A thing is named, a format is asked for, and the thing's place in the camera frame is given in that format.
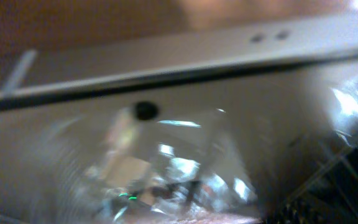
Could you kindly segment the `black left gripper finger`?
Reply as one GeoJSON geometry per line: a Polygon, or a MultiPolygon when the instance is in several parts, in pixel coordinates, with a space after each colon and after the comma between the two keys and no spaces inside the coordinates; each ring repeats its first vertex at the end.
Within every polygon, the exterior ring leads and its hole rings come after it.
{"type": "Polygon", "coordinates": [[[263,223],[358,223],[358,147],[263,223]]]}

